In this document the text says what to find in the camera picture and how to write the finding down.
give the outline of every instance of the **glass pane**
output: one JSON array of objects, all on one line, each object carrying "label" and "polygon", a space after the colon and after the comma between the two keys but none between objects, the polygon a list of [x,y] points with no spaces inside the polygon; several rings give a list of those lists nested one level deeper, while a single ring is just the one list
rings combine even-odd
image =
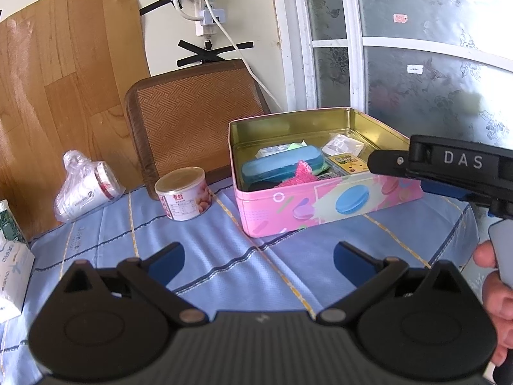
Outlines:
[{"label": "glass pane", "polygon": [[342,0],[307,0],[313,40],[346,39]]},{"label": "glass pane", "polygon": [[349,56],[347,48],[315,48],[314,59],[319,107],[349,106]]},{"label": "glass pane", "polygon": [[365,57],[373,117],[407,136],[427,134],[513,148],[513,73],[407,49],[367,47]]},{"label": "glass pane", "polygon": [[[513,0],[360,0],[364,36],[475,47],[513,59]],[[394,14],[408,16],[394,22]]]}]

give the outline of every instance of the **white power cord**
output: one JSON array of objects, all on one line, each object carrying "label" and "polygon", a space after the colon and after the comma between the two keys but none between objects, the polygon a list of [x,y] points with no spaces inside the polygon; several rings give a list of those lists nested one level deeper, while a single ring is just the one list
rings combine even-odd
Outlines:
[{"label": "white power cord", "polygon": [[187,20],[192,20],[192,21],[201,21],[203,20],[203,17],[194,17],[194,16],[189,16],[186,12],[184,12],[181,7],[180,7],[180,2],[178,0],[173,0],[173,6],[174,8],[176,8],[176,11],[178,11],[178,13],[184,18],[184,19],[187,19]]},{"label": "white power cord", "polygon": [[246,68],[248,69],[248,72],[249,74],[253,77],[253,79],[258,83],[258,85],[260,85],[260,87],[269,95],[269,97],[271,97],[271,99],[276,103],[276,105],[278,106],[278,108],[281,110],[281,111],[285,111],[285,110],[282,110],[281,107],[280,107],[280,103],[278,102],[278,100],[276,99],[276,97],[267,89],[267,87],[262,83],[262,81],[260,81],[260,79],[257,78],[257,76],[253,73],[253,71],[251,70],[248,62],[246,61],[246,59],[244,58],[244,55],[242,54],[242,52],[240,51],[240,49],[237,47],[237,44],[233,41],[233,39],[230,37],[230,35],[228,34],[228,32],[225,30],[225,28],[223,27],[223,25],[219,22],[219,20],[217,20],[217,17],[215,16],[214,14],[214,10],[212,9],[212,6],[210,5],[210,2],[209,0],[205,0],[205,4],[207,5],[207,8],[208,8],[208,11],[210,11],[210,15],[212,16],[212,19],[214,19],[214,22],[215,24],[217,24],[217,26],[219,27],[219,29],[221,30],[221,32],[224,33],[224,35],[226,36],[226,38],[230,41],[230,43],[232,44],[233,48],[235,49],[235,51],[238,53],[238,55],[240,56],[240,58],[242,59],[242,61],[244,62],[244,65],[246,66]]}]

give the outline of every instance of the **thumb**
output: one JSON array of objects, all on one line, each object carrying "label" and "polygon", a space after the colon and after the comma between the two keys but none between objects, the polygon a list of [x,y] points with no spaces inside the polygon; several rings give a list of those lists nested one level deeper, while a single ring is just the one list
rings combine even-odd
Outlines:
[{"label": "thumb", "polygon": [[489,240],[481,243],[475,249],[473,257],[475,264],[482,268],[495,268],[497,266],[492,242]]}]

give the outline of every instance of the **finger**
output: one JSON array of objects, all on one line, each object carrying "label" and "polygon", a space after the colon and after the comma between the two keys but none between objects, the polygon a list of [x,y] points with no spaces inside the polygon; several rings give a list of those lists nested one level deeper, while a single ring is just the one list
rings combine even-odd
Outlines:
[{"label": "finger", "polygon": [[474,262],[482,268],[495,268],[497,261],[491,241],[480,244],[474,251]]},{"label": "finger", "polygon": [[513,348],[513,321],[490,314],[493,326],[497,331],[497,343],[506,348]]},{"label": "finger", "polygon": [[500,366],[504,363],[506,360],[506,357],[508,355],[508,350],[504,346],[497,346],[495,352],[493,353],[491,362],[495,366]]},{"label": "finger", "polygon": [[504,285],[497,271],[489,274],[483,283],[483,305],[490,314],[513,320],[513,289]]}]

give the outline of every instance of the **black robotic device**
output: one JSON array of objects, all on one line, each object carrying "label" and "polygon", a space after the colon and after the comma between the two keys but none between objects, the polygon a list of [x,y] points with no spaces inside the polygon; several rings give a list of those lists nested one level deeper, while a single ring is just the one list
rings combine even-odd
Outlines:
[{"label": "black robotic device", "polygon": [[[463,170],[463,154],[467,165],[479,156],[481,166]],[[409,151],[376,151],[368,164],[512,217],[509,150],[413,136]],[[30,330],[30,350],[46,372],[40,384],[488,383],[496,331],[450,262],[411,269],[341,242],[335,267],[357,289],[315,320],[307,312],[219,312],[209,321],[165,287],[184,260],[182,245],[172,244],[115,269],[75,261]],[[495,377],[499,385],[511,384],[508,366]]]}]

